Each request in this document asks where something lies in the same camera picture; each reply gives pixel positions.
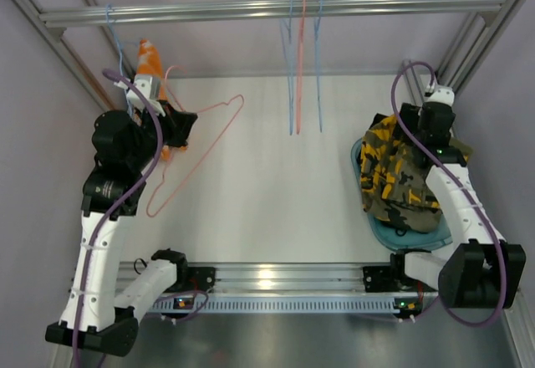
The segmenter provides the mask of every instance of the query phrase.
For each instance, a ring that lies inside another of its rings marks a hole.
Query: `camouflage shirt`
[[[415,163],[413,144],[393,137],[396,118],[384,118],[364,135],[360,154],[360,188],[364,210],[391,227],[429,233],[441,220],[440,205],[425,184],[429,168]],[[468,159],[471,149],[451,139]]]

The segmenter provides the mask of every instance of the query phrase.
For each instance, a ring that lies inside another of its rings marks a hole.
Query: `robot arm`
[[[186,146],[197,116],[178,112],[166,101],[158,103],[165,111],[157,117],[163,143]],[[157,149],[154,122],[147,110],[141,112],[140,125],[124,111],[108,111],[95,121],[92,142],[97,152],[94,169],[83,189],[82,238],[76,274],[67,306],[59,322],[48,326],[45,339],[72,345],[78,320],[79,348],[124,356],[133,346],[139,322],[151,305],[166,289],[180,289],[186,281],[187,261],[183,253],[158,251],[142,275],[115,297],[120,255],[145,185],[115,209],[98,231],[96,241],[89,244],[89,239],[104,214],[134,187],[153,158]],[[85,270],[88,253],[89,268]]]
[[[433,253],[405,253],[405,276],[437,289],[449,308],[495,308],[501,286],[497,250],[473,206],[475,203],[485,214],[470,182],[466,163],[459,157],[456,158],[459,162],[451,163],[455,160],[455,157],[451,157],[455,155],[455,150],[448,149],[449,129],[455,118],[451,111],[452,103],[453,91],[450,88],[435,88],[420,114],[418,127],[422,141],[427,142],[426,145],[439,160],[447,158],[444,161],[446,168],[463,185],[463,188],[459,188],[438,166],[430,168],[425,180],[441,205],[451,232],[452,244]],[[474,203],[467,199],[464,191],[470,194]],[[517,292],[526,254],[520,245],[507,243],[490,220],[488,222],[497,235],[506,263],[507,292],[504,308],[509,308]]]

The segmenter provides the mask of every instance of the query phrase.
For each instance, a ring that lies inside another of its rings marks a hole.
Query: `white wall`
[[[0,355],[46,366],[79,250],[99,110],[9,0],[0,0]]]
[[[535,306],[535,0],[527,0],[456,102],[457,134],[475,148],[471,176],[487,211],[527,253]]]
[[[98,0],[114,5],[217,2],[231,0]],[[438,64],[457,32],[462,14],[324,18],[322,69],[326,74],[396,72],[405,58]],[[130,25],[122,39],[148,37],[164,65],[186,66],[189,76],[284,74],[277,20]],[[304,68],[313,71],[313,25],[305,29]],[[128,49],[130,60],[135,50]]]

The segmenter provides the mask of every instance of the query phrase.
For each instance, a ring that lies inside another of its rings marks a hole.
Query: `linear rail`
[[[322,16],[356,16],[415,13],[497,12],[506,0],[324,0]],[[222,21],[288,16],[290,0],[230,3],[191,3],[113,7],[110,19],[117,24]],[[306,16],[319,12],[319,0],[308,0]],[[301,15],[303,3],[293,1],[293,13]],[[39,16],[49,28],[103,26],[105,7],[55,8]]]
[[[413,297],[415,292],[366,293],[363,267],[384,263],[189,263],[194,267],[214,267],[212,294],[234,297]],[[121,262],[116,292],[135,280],[133,262]]]

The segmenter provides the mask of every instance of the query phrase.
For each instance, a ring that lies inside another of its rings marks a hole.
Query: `metal rail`
[[[515,296],[511,309],[505,311],[505,323],[510,331],[511,349],[517,352],[522,368],[535,366],[535,323],[521,290]]]
[[[463,44],[465,44],[466,40],[468,39],[469,33],[476,27],[477,21],[479,21],[478,17],[478,13],[468,14],[466,16],[465,22],[461,25],[459,32],[452,39],[451,44],[446,51],[446,54],[442,58],[441,64],[436,69],[436,74],[439,82],[444,81],[444,72],[450,66],[452,60],[454,60],[457,54],[461,51]]]
[[[356,16],[417,13],[497,12],[506,0],[324,0],[322,16]],[[223,21],[288,16],[290,0],[231,3],[192,3],[155,6],[122,6],[110,11],[116,24]],[[308,0],[306,17],[318,15],[319,0]],[[303,12],[301,0],[293,1],[293,12]],[[39,16],[49,28],[103,26],[104,7],[44,10]]]
[[[248,299],[264,297],[414,298],[412,291],[366,293],[364,266],[385,263],[189,263],[190,267],[214,267],[216,281],[212,294]],[[121,262],[116,293],[137,277],[133,262]]]
[[[87,65],[74,52],[70,44],[61,35],[59,38],[54,35],[39,19],[40,6],[37,0],[11,0],[20,10],[22,15],[30,22],[35,31],[50,47],[50,49],[63,62],[64,66],[84,87],[93,101],[102,109],[113,108],[111,99],[102,89],[99,81],[91,74]]]
[[[403,60],[401,63],[401,68],[405,68],[410,64],[412,60]],[[421,82],[420,73],[416,73],[414,67],[407,69],[404,73],[405,83],[407,84],[407,89],[409,90],[409,95],[414,106],[422,106],[425,101],[425,86]]]
[[[447,74],[451,77],[441,83],[452,87],[456,95],[459,95],[466,88],[474,73],[481,66],[496,41],[502,36],[525,1],[507,0],[492,22],[482,30],[453,74],[449,75],[446,71],[445,75]]]

